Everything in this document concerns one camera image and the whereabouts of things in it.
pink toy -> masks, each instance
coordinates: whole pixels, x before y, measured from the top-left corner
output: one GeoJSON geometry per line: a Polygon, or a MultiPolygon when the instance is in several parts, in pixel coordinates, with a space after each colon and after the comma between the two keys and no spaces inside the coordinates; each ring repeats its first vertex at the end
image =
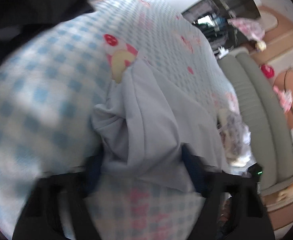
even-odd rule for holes
{"type": "Polygon", "coordinates": [[[262,73],[266,76],[266,78],[273,78],[274,77],[274,69],[270,65],[262,64],[260,66],[262,73]]]}
{"type": "Polygon", "coordinates": [[[273,86],[273,91],[277,94],[280,106],[283,108],[284,112],[289,112],[293,101],[291,90],[279,90],[277,86],[273,86]]]}
{"type": "Polygon", "coordinates": [[[262,40],[265,31],[257,21],[247,18],[232,18],[228,19],[228,23],[241,31],[249,41],[256,41],[258,51],[264,51],[267,48],[266,43],[262,40]]]}

blue gingham blanket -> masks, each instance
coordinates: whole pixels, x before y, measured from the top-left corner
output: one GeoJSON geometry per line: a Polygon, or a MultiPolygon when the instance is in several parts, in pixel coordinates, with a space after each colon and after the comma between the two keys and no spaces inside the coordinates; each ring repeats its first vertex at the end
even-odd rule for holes
{"type": "MultiPolygon", "coordinates": [[[[9,239],[36,178],[93,153],[92,108],[137,52],[214,121],[219,108],[238,108],[206,38],[164,0],[90,2],[96,12],[43,32],[0,68],[0,230],[9,239]]],[[[86,202],[103,239],[181,240],[203,198],[105,174],[86,202]]],[[[61,217],[72,238],[64,209],[61,217]]]]}

seat cushion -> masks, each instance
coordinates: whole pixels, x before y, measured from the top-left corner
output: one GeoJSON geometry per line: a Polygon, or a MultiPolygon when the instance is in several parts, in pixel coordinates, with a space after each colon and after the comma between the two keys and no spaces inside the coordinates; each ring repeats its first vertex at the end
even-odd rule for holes
{"type": "Polygon", "coordinates": [[[267,114],[274,148],[277,153],[277,182],[293,176],[293,147],[290,130],[279,101],[268,80],[254,60],[245,53],[236,56],[237,61],[248,75],[267,114]]]}
{"type": "Polygon", "coordinates": [[[277,183],[277,158],[267,115],[246,72],[233,56],[218,61],[232,83],[239,101],[240,112],[251,132],[251,149],[256,161],[264,167],[261,189],[277,183]]]}

pink cloth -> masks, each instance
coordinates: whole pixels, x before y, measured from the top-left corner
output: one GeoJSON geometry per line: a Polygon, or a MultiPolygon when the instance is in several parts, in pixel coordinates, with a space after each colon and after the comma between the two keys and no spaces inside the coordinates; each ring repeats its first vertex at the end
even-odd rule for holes
{"type": "Polygon", "coordinates": [[[228,23],[239,29],[248,40],[262,41],[262,38],[264,37],[264,29],[255,20],[247,18],[232,18],[228,19],[228,23]]]}

plastic bag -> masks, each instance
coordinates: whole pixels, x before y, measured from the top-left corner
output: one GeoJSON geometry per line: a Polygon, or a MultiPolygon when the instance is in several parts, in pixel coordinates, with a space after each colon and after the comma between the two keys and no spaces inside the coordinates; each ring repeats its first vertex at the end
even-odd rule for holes
{"type": "Polygon", "coordinates": [[[223,144],[228,163],[234,167],[245,167],[251,161],[253,165],[255,159],[250,147],[251,133],[249,127],[242,122],[241,115],[229,109],[220,109],[219,121],[219,132],[224,133],[223,144]]]}

